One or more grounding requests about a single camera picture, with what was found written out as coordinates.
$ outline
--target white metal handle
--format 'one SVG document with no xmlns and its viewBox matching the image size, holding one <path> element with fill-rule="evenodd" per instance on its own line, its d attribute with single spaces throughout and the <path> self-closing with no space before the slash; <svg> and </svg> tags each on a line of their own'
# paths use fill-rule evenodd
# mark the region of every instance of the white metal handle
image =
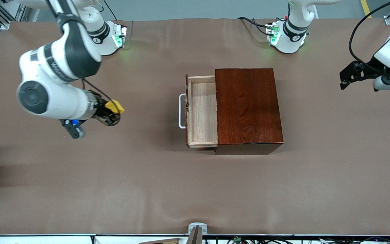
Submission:
<svg viewBox="0 0 390 244">
<path fill-rule="evenodd" d="M 181 125 L 181 97 L 182 96 L 186 96 L 186 93 L 182 93 L 180 94 L 180 96 L 178 96 L 178 126 L 180 127 L 180 129 L 186 129 L 186 126 Z"/>
</svg>

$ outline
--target black cable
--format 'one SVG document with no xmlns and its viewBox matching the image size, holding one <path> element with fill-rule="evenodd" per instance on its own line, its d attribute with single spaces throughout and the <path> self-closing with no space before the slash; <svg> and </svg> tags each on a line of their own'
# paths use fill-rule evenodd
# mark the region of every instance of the black cable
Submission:
<svg viewBox="0 0 390 244">
<path fill-rule="evenodd" d="M 381 10 L 382 8 L 386 7 L 390 5 L 390 2 L 388 3 L 385 3 L 383 4 L 382 6 L 374 9 L 373 11 L 371 11 L 370 13 L 368 13 L 367 15 L 365 15 L 365 17 L 359 21 L 359 23 L 356 25 L 356 27 L 353 29 L 353 32 L 351 33 L 351 36 L 350 36 L 350 41 L 348 42 L 348 50 L 350 51 L 350 54 L 360 63 L 364 64 L 365 66 L 367 66 L 368 68 L 372 69 L 373 71 L 376 71 L 376 72 L 380 72 L 380 70 L 374 68 L 373 66 L 367 64 L 366 62 L 362 61 L 360 58 L 358 58 L 356 56 L 356 54 L 354 54 L 353 50 L 351 49 L 351 42 L 353 41 L 353 37 L 354 37 L 354 34 L 356 33 L 356 30 L 358 29 L 358 27 L 362 24 L 362 22 L 364 22 L 364 20 L 366 20 L 371 14 L 374 14 L 375 12 Z"/>
<path fill-rule="evenodd" d="M 390 243 L 390 240 L 386 239 L 386 238 L 370 237 L 370 238 L 367 238 L 367 239 L 362 240 L 362 241 L 354 241 L 354 240 L 352 241 L 350 239 L 345 239 L 345 241 L 339 241 L 339 240 L 336 240 L 336 239 L 327 238 L 326 241 L 330 241 L 330 242 L 325 242 L 325 244 L 361 244 L 364 241 L 371 241 L 372 239 L 378 240 L 378 241 L 385 241 L 385 242 L 389 242 Z"/>
<path fill-rule="evenodd" d="M 255 21 L 252 22 L 252 20 L 250 20 L 250 19 L 248 19 L 246 17 L 240 17 L 240 18 L 237 18 L 237 19 L 238 20 L 246 20 L 247 22 L 249 22 L 249 23 L 251 23 L 253 25 L 259 26 L 259 27 L 266 27 L 265 25 L 255 23 Z"/>
<path fill-rule="evenodd" d="M 252 241 L 252 243 L 256 244 L 254 240 L 249 239 L 249 238 L 246 238 L 246 239 L 248 239 L 249 241 Z"/>
<path fill-rule="evenodd" d="M 274 243 L 276 243 L 276 244 L 282 244 L 282 243 L 280 243 L 280 242 L 278 242 L 278 241 L 275 241 L 275 240 L 268 240 L 267 243 L 269 243 L 269 242 L 274 242 Z"/>
<path fill-rule="evenodd" d="M 116 20 L 115 14 L 113 14 L 112 9 L 109 7 L 108 3 L 106 1 L 103 1 L 106 6 L 108 7 L 109 11 L 111 11 L 111 14 L 114 16 L 114 19 Z"/>
<path fill-rule="evenodd" d="M 262 29 L 260 29 L 260 28 L 258 27 L 258 24 L 257 24 L 257 23 L 255 23 L 255 27 L 256 27 L 261 33 L 263 33 L 263 34 L 265 34 L 265 35 L 267 35 L 267 36 L 269 36 L 269 37 L 273 37 L 273 34 L 266 33 L 266 32 L 264 32 Z"/>
<path fill-rule="evenodd" d="M 95 85 L 93 85 L 93 84 L 91 84 L 91 82 L 89 82 L 87 79 L 85 79 L 85 78 L 82 78 L 82 86 L 83 87 L 85 87 L 85 84 L 84 84 L 84 82 L 85 83 L 87 83 L 88 85 L 90 85 L 92 88 L 94 88 L 94 89 L 96 89 L 98 92 L 100 92 L 100 93 L 102 93 L 102 95 L 103 96 L 105 96 L 108 100 L 110 100 L 113 104 L 114 104 L 114 106 L 115 106 L 115 109 L 117 109 L 118 110 L 118 106 L 116 105 L 116 103 L 112 100 L 112 98 L 110 98 L 106 93 L 104 93 L 102 90 L 100 90 L 99 88 L 97 88 Z M 114 123 L 114 124 L 105 124 L 105 125 L 107 125 L 107 126 L 115 126 L 116 124 L 118 124 L 119 122 L 120 122 L 120 119 L 121 119 L 121 116 L 119 115 L 118 116 L 118 120 Z"/>
<path fill-rule="evenodd" d="M 247 242 L 243 237 L 241 237 L 240 239 L 242 240 L 243 244 L 249 244 L 249 242 Z"/>
</svg>

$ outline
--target light wood drawer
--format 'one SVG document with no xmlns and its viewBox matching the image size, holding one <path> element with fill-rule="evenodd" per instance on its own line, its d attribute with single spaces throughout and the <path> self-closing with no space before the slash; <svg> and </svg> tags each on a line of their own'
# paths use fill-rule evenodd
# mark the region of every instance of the light wood drawer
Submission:
<svg viewBox="0 0 390 244">
<path fill-rule="evenodd" d="M 188 76 L 186 134 L 189 148 L 218 145 L 215 76 Z"/>
</svg>

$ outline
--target table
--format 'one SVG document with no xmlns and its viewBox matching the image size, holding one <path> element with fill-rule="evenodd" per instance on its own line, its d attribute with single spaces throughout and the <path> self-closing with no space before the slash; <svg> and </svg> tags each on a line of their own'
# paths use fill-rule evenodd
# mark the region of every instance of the table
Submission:
<svg viewBox="0 0 390 244">
<path fill-rule="evenodd" d="M 390 91 L 339 87 L 357 20 L 314 20 L 290 55 L 240 20 L 122 23 L 126 49 L 89 80 L 126 111 L 116 127 L 88 121 L 82 140 L 16 101 L 18 58 L 60 37 L 55 23 L 1 31 L 0 233 L 179 233 L 199 221 L 210 233 L 390 235 Z M 356 54 L 369 60 L 389 34 L 367 20 Z M 284 145 L 268 156 L 186 148 L 185 74 L 270 67 Z"/>
</svg>

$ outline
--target wooden cabinet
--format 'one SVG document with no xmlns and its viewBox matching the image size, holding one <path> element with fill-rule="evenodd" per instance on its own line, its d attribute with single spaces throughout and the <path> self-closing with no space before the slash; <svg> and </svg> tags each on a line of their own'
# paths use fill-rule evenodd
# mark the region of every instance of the wooden cabinet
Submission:
<svg viewBox="0 0 390 244">
<path fill-rule="evenodd" d="M 283 144 L 271 68 L 186 76 L 186 144 L 217 155 L 270 154 Z"/>
</svg>

